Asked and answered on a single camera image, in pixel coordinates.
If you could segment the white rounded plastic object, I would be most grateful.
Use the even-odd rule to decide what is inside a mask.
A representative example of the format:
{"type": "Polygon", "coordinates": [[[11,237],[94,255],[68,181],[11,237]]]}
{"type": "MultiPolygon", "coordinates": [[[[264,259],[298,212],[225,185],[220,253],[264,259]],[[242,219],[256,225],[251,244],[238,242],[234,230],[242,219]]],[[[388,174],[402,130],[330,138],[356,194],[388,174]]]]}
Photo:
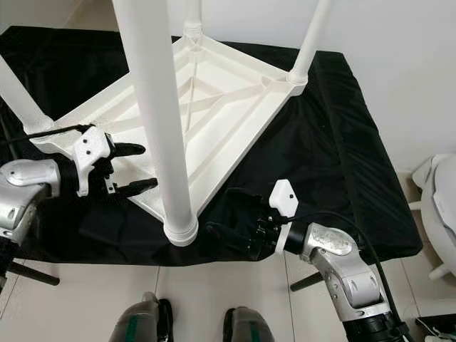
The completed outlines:
{"type": "Polygon", "coordinates": [[[430,280],[456,276],[456,153],[429,157],[411,179],[420,188],[420,201],[408,206],[419,211],[427,238],[442,264],[429,273],[430,280]]]}

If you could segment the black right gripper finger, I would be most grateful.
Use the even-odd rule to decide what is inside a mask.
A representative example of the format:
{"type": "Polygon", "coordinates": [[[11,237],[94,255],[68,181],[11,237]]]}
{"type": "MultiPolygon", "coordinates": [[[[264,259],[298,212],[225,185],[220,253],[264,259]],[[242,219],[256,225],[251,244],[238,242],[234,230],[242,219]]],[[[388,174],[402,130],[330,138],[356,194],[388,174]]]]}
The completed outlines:
{"type": "Polygon", "coordinates": [[[205,225],[207,253],[212,257],[256,257],[255,238],[245,228],[218,222],[205,225]]]}
{"type": "Polygon", "coordinates": [[[264,197],[245,188],[228,188],[225,199],[232,214],[261,214],[265,210],[264,197]]]}

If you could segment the grey robot foot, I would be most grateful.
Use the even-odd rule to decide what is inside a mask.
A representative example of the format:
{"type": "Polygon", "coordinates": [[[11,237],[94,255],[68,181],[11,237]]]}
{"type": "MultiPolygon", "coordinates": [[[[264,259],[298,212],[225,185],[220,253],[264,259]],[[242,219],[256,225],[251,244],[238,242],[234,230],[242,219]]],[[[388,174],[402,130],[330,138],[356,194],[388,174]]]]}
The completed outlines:
{"type": "Polygon", "coordinates": [[[222,342],[276,342],[276,338],[257,310],[238,306],[224,315],[222,342]]]}
{"type": "Polygon", "coordinates": [[[108,342],[173,342],[173,321],[168,299],[140,301],[118,317],[108,342]]]}

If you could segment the black flat floor object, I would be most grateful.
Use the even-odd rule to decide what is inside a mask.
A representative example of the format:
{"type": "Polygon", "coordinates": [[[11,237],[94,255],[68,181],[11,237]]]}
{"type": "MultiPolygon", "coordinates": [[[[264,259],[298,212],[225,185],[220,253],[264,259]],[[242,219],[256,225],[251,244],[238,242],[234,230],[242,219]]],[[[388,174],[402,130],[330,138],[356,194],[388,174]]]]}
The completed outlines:
{"type": "Polygon", "coordinates": [[[405,320],[414,342],[456,342],[456,300],[416,303],[405,320]]]}

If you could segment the grey robot left foot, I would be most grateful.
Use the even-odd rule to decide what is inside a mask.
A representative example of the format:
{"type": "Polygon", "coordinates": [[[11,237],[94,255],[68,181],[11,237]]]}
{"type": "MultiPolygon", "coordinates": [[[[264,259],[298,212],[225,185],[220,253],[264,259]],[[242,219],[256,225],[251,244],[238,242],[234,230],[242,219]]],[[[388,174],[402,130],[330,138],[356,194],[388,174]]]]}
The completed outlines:
{"type": "Polygon", "coordinates": [[[168,299],[140,301],[118,317],[108,342],[173,342],[173,321],[168,299]]]}

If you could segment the grey robot right foot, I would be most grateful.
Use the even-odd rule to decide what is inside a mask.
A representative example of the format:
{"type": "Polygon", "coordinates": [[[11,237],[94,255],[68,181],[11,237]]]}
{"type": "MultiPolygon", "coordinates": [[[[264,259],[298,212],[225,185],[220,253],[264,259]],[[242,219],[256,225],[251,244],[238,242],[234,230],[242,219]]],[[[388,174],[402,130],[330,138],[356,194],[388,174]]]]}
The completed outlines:
{"type": "Polygon", "coordinates": [[[222,342],[276,342],[276,338],[257,310],[238,306],[224,315],[222,342]]]}

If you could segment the white plastic children table top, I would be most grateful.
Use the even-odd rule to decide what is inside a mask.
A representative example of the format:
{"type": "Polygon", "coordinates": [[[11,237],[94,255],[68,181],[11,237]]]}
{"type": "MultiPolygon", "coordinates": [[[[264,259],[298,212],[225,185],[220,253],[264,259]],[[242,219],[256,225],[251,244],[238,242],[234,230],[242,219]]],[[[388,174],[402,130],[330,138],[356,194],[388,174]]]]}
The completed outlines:
{"type": "Polygon", "coordinates": [[[265,127],[309,80],[311,54],[300,54],[290,71],[207,36],[182,37],[172,47],[179,126],[165,137],[149,134],[130,76],[113,82],[62,118],[43,112],[20,114],[27,133],[52,128],[93,125],[117,143],[166,149],[162,159],[150,153],[114,162],[116,182],[160,178],[162,172],[183,170],[178,185],[186,201],[174,201],[160,188],[133,196],[133,203],[161,221],[176,247],[196,238],[197,217],[214,198],[265,127]]]}

